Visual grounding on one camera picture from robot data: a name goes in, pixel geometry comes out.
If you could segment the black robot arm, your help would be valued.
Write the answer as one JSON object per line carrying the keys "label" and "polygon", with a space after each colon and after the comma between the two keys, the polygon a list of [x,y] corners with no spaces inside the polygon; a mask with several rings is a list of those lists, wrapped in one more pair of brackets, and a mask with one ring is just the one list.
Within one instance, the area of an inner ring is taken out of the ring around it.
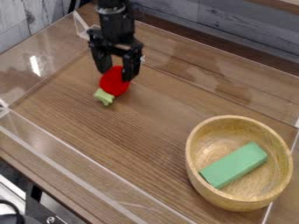
{"label": "black robot arm", "polygon": [[123,60],[122,81],[131,81],[139,75],[144,44],[135,37],[130,0],[98,0],[98,16],[100,27],[87,30],[98,70],[106,73],[112,68],[116,55]]}

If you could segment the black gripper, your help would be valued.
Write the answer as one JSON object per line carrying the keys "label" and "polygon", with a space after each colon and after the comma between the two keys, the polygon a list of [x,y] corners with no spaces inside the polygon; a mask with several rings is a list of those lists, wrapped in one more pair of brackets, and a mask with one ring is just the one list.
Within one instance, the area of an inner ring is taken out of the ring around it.
{"label": "black gripper", "polygon": [[131,81],[142,65],[144,44],[136,39],[135,19],[127,10],[98,10],[99,25],[88,28],[88,46],[98,70],[112,67],[112,55],[123,58],[122,79]]}

